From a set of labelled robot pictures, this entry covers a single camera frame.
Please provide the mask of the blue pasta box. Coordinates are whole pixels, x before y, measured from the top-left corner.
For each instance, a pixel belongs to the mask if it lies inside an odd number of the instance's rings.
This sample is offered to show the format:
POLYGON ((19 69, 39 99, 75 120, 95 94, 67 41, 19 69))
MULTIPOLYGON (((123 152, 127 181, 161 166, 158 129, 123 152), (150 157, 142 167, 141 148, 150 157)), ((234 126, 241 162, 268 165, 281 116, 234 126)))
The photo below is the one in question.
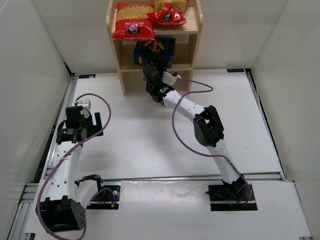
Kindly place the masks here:
POLYGON ((136 65, 149 65, 151 63, 163 62, 166 68, 171 68, 175 43, 175 38, 167 37, 138 41, 133 51, 134 63, 136 65))

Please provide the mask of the red pasta bag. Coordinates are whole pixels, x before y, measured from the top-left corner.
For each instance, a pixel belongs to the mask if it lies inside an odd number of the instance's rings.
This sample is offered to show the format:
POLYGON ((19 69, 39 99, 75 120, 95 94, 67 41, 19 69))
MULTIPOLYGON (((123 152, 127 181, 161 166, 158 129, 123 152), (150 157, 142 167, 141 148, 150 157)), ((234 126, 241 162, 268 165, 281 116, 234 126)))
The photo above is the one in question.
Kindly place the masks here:
POLYGON ((148 13, 155 10, 148 3, 118 3, 115 19, 114 40, 146 42, 154 41, 154 25, 148 13))
POLYGON ((188 0, 155 0, 154 11, 147 13, 148 18, 161 27, 180 27, 187 23, 184 17, 188 0))

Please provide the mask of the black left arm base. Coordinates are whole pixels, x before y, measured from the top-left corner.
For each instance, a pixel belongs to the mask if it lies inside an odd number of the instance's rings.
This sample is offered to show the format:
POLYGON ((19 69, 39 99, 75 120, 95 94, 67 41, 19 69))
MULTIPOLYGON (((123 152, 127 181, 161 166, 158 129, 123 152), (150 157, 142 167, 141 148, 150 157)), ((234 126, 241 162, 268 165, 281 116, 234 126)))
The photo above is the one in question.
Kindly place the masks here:
POLYGON ((121 183, 104 181, 100 175, 92 174, 74 181, 75 199, 88 210, 118 210, 121 183))

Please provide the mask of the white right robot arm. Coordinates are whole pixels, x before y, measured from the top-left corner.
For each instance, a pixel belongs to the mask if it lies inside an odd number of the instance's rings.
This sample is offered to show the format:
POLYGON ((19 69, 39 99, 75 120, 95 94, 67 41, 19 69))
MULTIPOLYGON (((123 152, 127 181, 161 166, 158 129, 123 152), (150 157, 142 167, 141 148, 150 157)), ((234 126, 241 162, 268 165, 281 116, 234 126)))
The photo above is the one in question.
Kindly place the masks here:
POLYGON ((161 65, 146 65, 143 68, 143 78, 146 83, 145 90, 153 101, 172 109, 173 121, 176 113, 179 113, 192 122, 195 139, 209 153, 192 149, 180 136, 177 137, 179 142, 191 152, 214 160, 226 191, 233 197, 250 195, 252 191, 249 183, 236 168, 228 152, 224 126, 217 109, 212 105, 205 107, 196 104, 187 99, 186 94, 179 94, 172 85, 180 75, 167 72, 161 65))

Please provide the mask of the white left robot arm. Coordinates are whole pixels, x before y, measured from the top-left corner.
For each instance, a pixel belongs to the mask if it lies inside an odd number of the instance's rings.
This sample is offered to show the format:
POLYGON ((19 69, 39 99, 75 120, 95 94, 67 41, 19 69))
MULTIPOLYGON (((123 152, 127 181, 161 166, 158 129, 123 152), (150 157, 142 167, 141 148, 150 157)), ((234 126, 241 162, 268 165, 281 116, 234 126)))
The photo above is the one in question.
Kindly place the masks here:
POLYGON ((67 107, 66 119, 58 126, 56 137, 57 165, 45 198, 39 204, 45 225, 54 233, 82 230, 86 223, 85 210, 93 195, 101 188, 99 175, 76 179, 83 147, 78 143, 102 129, 100 113, 91 114, 91 102, 81 100, 67 107))

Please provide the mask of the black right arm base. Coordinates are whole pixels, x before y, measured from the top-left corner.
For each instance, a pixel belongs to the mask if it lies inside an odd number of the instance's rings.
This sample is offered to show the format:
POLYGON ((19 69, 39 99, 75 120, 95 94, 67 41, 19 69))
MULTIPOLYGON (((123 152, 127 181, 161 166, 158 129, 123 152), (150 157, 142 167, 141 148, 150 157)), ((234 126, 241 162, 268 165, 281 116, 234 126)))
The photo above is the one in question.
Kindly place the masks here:
POLYGON ((236 192, 227 184, 208 185, 205 192, 209 196, 210 210, 212 212, 240 212, 257 211, 258 206, 251 183, 240 182, 239 191, 236 192))

